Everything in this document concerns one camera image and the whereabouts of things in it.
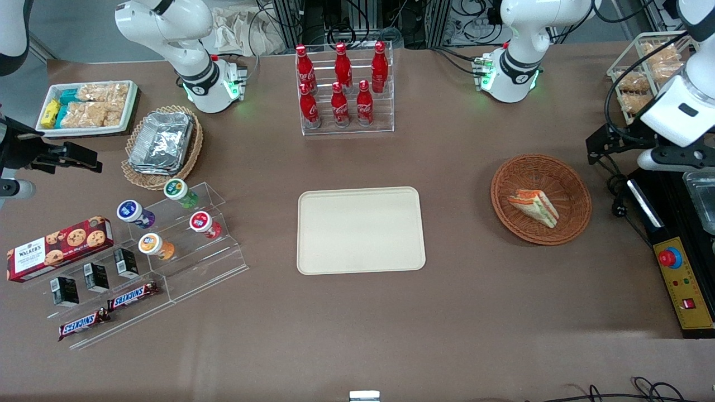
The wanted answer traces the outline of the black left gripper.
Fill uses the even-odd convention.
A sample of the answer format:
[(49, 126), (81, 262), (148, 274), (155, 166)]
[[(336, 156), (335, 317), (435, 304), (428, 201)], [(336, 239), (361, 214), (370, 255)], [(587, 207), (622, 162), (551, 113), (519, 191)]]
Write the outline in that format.
[(609, 125), (600, 126), (587, 138), (588, 165), (595, 165), (605, 155), (620, 154), (637, 148), (640, 150), (636, 162), (638, 164), (659, 164), (653, 151), (659, 145), (657, 133), (631, 133), (631, 139), (618, 134)]

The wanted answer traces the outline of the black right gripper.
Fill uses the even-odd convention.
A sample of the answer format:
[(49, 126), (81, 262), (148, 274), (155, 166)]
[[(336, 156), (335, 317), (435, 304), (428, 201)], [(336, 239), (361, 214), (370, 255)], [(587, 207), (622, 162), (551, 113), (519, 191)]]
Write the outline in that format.
[(103, 164), (99, 155), (81, 145), (67, 142), (64, 145), (49, 144), (42, 134), (31, 127), (12, 118), (2, 116), (2, 178), (15, 178), (16, 170), (39, 170), (51, 175), (52, 168), (41, 167), (38, 158), (47, 153), (47, 163), (55, 167), (66, 167), (67, 164), (90, 171), (102, 171)]

